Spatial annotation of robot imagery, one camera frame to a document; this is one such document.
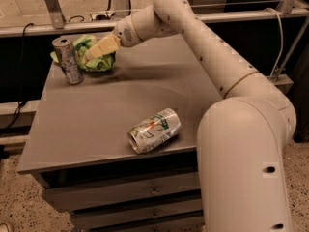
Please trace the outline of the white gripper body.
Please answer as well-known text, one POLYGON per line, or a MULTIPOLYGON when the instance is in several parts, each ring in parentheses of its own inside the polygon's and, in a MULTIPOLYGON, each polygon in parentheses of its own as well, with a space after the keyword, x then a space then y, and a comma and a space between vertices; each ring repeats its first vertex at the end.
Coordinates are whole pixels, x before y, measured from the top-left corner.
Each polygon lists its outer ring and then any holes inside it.
POLYGON ((123 47, 133 47, 143 42, 134 28, 131 15, 118 21, 113 33, 120 39, 121 46, 123 47))

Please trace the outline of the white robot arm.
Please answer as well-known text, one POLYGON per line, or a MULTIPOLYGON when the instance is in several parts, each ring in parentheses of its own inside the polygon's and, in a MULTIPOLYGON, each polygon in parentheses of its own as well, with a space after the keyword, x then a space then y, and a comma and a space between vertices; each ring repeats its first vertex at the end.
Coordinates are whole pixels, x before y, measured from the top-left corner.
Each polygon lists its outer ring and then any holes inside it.
POLYGON ((85 59, 180 34, 221 96, 201 119, 197 158, 206 232, 293 232, 283 149, 295 109, 266 77, 221 40, 187 0, 154 0, 120 20, 112 42, 85 59))

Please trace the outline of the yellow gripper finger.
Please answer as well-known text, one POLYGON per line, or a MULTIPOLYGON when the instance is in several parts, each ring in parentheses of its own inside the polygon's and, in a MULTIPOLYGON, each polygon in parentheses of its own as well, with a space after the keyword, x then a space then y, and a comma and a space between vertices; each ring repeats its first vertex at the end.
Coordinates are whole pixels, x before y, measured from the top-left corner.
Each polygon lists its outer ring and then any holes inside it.
POLYGON ((103 37, 96 44, 91 46, 84 54, 82 62, 87 64, 89 61, 108 55, 117 51, 121 46, 120 39, 113 33, 103 37))

